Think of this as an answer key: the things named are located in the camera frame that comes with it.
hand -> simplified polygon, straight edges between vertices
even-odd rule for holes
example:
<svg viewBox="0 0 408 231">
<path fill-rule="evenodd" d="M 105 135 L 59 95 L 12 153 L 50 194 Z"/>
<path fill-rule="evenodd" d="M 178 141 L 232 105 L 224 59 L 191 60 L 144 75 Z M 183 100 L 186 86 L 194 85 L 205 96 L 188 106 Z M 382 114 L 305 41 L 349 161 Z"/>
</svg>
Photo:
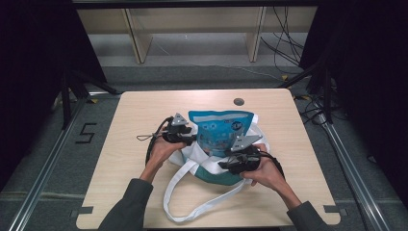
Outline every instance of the hand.
<svg viewBox="0 0 408 231">
<path fill-rule="evenodd" d="M 258 147 L 260 151 L 267 152 L 267 147 L 263 143 L 254 144 L 254 146 Z M 282 197 L 288 209 L 293 209 L 301 204 L 276 165 L 268 157 L 261 158 L 261 163 L 256 170 L 241 172 L 241 177 L 252 179 L 252 186 L 259 182 L 261 185 L 276 191 Z"/>
<path fill-rule="evenodd" d="M 165 141 L 162 137 L 158 137 L 154 142 L 149 162 L 161 167 L 163 162 L 167 160 L 174 151 L 182 149 L 185 146 L 186 144 L 183 142 L 171 143 Z"/>
<path fill-rule="evenodd" d="M 263 143 L 254 144 L 260 151 L 267 152 L 267 147 Z M 282 174 L 279 172 L 276 165 L 268 157 L 262 157 L 261 163 L 254 171 L 244 171 L 241 173 L 241 177 L 252 179 L 252 186 L 255 186 L 257 182 L 266 186 L 274 191 L 278 191 L 282 185 L 287 184 Z"/>
<path fill-rule="evenodd" d="M 141 173 L 140 179 L 151 184 L 157 171 L 162 167 L 163 162 L 167 160 L 174 151 L 185 146 L 186 144 L 183 142 L 170 143 L 165 141 L 162 137 L 157 138 L 150 154 L 150 160 L 147 162 L 146 168 Z"/>
</svg>

metal bracket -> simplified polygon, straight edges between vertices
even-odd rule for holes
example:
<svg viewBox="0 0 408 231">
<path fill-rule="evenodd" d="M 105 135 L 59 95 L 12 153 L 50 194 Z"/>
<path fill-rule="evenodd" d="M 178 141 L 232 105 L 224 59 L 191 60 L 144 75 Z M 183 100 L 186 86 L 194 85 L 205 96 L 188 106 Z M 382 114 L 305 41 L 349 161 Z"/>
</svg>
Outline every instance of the metal bracket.
<svg viewBox="0 0 408 231">
<path fill-rule="evenodd" d="M 185 118 L 183 118 L 182 115 L 178 113 L 174 116 L 174 119 L 171 122 L 172 126 L 180 126 L 180 125 L 186 125 L 186 124 L 189 124 L 189 123 L 186 121 Z"/>
<path fill-rule="evenodd" d="M 236 151 L 244 150 L 249 145 L 251 145 L 255 141 L 260 140 L 261 138 L 262 138 L 261 135 L 258 135 L 258 136 L 237 136 L 235 138 L 234 143 L 232 144 L 231 151 L 236 152 Z"/>
</svg>

black curtain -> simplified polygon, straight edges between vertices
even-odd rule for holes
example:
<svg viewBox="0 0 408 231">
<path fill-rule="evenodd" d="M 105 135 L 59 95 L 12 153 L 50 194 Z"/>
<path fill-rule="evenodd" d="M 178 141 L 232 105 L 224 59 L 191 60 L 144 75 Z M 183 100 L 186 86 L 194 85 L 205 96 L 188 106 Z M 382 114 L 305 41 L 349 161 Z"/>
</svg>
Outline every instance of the black curtain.
<svg viewBox="0 0 408 231">
<path fill-rule="evenodd" d="M 349 6 L 340 8 L 349 18 L 327 68 L 350 120 L 408 208 L 408 2 L 357 0 Z M 318 10 L 302 67 L 317 60 L 338 14 L 333 6 Z"/>
<path fill-rule="evenodd" d="M 81 70 L 106 82 L 77 12 L 69 4 L 36 3 L 9 0 L 0 6 L 0 189 L 30 153 L 64 71 Z"/>
</svg>

person's right hand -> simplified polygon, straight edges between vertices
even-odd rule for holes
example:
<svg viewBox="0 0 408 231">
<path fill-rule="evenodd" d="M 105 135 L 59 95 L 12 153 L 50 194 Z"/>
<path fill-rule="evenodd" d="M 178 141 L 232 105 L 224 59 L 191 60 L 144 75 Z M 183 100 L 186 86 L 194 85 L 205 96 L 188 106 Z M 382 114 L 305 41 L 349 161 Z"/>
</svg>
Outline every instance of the person's right hand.
<svg viewBox="0 0 408 231">
<path fill-rule="evenodd" d="M 267 147 L 263 143 L 254 144 L 260 151 L 267 152 Z M 252 186 L 257 182 L 276 191 L 285 202 L 288 209 L 293 209 L 301 204 L 299 198 L 293 192 L 291 186 L 283 178 L 282 174 L 268 157 L 261 157 L 261 163 L 254 171 L 243 171 L 241 177 L 252 179 Z"/>
<path fill-rule="evenodd" d="M 260 151 L 267 152 L 267 147 L 263 143 L 254 144 Z M 261 185 L 279 191 L 282 186 L 286 185 L 285 178 L 268 157 L 262 157 L 261 163 L 258 168 L 253 171 L 243 171 L 241 177 L 246 179 L 252 179 L 252 186 L 255 186 L 257 182 Z"/>
</svg>

wooden table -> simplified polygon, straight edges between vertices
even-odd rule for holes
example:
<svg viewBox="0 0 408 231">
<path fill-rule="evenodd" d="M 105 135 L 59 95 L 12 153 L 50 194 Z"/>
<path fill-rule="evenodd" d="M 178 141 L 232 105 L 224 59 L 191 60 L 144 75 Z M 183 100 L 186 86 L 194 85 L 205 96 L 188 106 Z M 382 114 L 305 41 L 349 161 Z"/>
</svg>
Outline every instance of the wooden table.
<svg viewBox="0 0 408 231">
<path fill-rule="evenodd" d="M 236 106 L 235 98 L 244 104 Z M 123 196 L 132 178 L 140 176 L 149 141 L 136 136 L 153 133 L 168 116 L 188 118 L 192 110 L 243 110 L 259 116 L 271 154 L 278 158 L 286 179 L 302 201 L 309 200 L 329 224 L 340 222 L 337 213 L 327 214 L 323 205 L 335 205 L 318 160 L 288 90 L 172 90 L 133 91 L 122 94 L 98 164 L 89 184 L 83 207 L 91 214 L 77 219 L 80 229 L 96 229 L 104 216 Z M 165 162 L 153 182 L 147 204 L 145 228 L 266 227 L 291 225 L 287 208 L 276 192 L 257 185 L 238 194 L 187 223 L 167 219 L 163 197 L 170 178 L 179 167 Z M 196 206 L 229 191 L 229 187 L 205 183 L 190 174 L 174 190 L 170 211 L 187 215 Z"/>
</svg>

